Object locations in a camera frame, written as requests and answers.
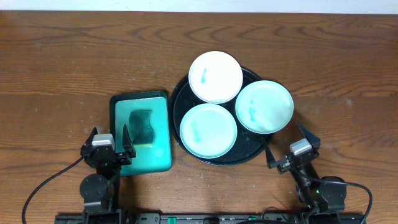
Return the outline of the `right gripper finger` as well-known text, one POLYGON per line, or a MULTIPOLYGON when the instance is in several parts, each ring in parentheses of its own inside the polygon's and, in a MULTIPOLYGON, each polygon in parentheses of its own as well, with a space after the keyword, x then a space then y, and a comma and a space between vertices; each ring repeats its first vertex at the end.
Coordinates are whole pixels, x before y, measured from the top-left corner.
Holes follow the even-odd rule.
POLYGON ((307 128, 304 127, 301 123, 297 123, 298 128, 300 132, 302 133, 302 136, 310 143, 311 147, 313 149, 319 149, 320 148, 320 138, 318 138, 316 135, 314 135, 312 132, 310 132, 307 128))
POLYGON ((266 138, 262 138, 262 143, 264 146, 264 150, 266 152, 266 162, 267 164, 273 164, 275 162, 275 158, 273 156, 272 151, 269 148, 269 145, 267 143, 267 139, 266 138))

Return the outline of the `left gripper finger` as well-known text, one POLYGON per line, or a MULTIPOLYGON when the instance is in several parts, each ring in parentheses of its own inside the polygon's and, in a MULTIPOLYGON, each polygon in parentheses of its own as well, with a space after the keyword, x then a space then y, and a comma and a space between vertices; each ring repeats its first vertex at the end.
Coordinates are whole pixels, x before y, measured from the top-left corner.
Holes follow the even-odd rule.
POLYGON ((126 152, 133 153, 134 148, 126 124, 123 126, 122 147, 126 152))
POLYGON ((97 130, 96 127, 94 127, 94 128, 92 129, 92 131, 91 131, 91 133, 90 133, 88 139, 85 141, 84 145, 85 145, 85 146, 90 146, 90 145, 92 145, 93 138, 97 135, 97 133, 98 133, 98 130, 97 130))

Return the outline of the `dark green scrub sponge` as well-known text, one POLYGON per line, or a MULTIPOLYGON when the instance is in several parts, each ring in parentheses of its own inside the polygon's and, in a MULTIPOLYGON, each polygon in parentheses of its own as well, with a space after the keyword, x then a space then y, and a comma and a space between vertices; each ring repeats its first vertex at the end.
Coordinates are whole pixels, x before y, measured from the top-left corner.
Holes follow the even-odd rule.
POLYGON ((151 147, 154 144, 154 129, 150 123, 151 110, 134 110, 129 117, 132 143, 135 146, 151 147))

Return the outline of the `mint plate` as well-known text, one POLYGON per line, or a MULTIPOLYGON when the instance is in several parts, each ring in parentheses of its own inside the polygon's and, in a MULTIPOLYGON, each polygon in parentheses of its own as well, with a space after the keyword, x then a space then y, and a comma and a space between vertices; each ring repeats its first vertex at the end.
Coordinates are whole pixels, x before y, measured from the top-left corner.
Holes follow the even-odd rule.
POLYGON ((292 119, 294 101, 281 84, 256 81, 244 87, 235 102, 239 122, 257 134, 271 134, 283 129, 292 119))
POLYGON ((226 154, 236 142, 238 128, 232 114, 211 103, 191 108, 180 124, 183 145, 194 156, 214 159, 226 154))

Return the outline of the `mint plate front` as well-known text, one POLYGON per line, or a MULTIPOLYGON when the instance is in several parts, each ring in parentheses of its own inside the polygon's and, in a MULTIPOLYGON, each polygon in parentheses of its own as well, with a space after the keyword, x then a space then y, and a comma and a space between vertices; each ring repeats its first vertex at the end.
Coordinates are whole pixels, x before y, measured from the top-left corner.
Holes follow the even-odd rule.
POLYGON ((226 154, 236 142, 238 128, 232 114, 211 103, 191 108, 180 124, 183 145, 194 156, 214 159, 226 154))

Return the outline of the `white plate with green smear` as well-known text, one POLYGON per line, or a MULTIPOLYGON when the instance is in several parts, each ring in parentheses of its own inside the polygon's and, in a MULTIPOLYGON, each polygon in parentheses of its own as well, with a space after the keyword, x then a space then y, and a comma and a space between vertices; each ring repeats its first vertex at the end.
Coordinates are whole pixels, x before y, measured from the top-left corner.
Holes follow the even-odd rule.
POLYGON ((221 104, 232 100, 243 85, 243 71, 230 54, 205 52, 190 66, 188 82, 192 92, 207 103, 221 104))

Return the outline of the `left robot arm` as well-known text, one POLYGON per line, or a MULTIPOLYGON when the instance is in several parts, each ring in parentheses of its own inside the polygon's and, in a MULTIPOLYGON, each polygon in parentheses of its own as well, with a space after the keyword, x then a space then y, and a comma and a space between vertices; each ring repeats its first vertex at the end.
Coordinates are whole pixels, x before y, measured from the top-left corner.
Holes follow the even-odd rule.
POLYGON ((94 174, 80 184, 84 200, 83 223, 134 223, 135 219, 124 208, 119 208, 119 188, 122 166, 130 165, 136 157, 127 126, 123 127, 123 152, 116 152, 112 134, 98 134, 93 128, 80 149, 84 162, 94 168, 94 174))

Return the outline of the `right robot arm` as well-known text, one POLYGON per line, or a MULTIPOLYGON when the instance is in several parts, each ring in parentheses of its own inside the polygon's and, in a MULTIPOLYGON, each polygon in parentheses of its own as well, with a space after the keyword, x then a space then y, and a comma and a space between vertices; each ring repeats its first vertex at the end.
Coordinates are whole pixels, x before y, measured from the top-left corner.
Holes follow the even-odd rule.
POLYGON ((263 140, 267 167, 276 168, 280 174, 290 172, 294 178, 299 199, 318 213, 339 212, 345 209, 346 186, 339 177, 320 178, 312 166, 319 156, 320 138, 302 124, 298 128, 303 138, 290 145, 290 153, 275 160, 266 140, 263 140))

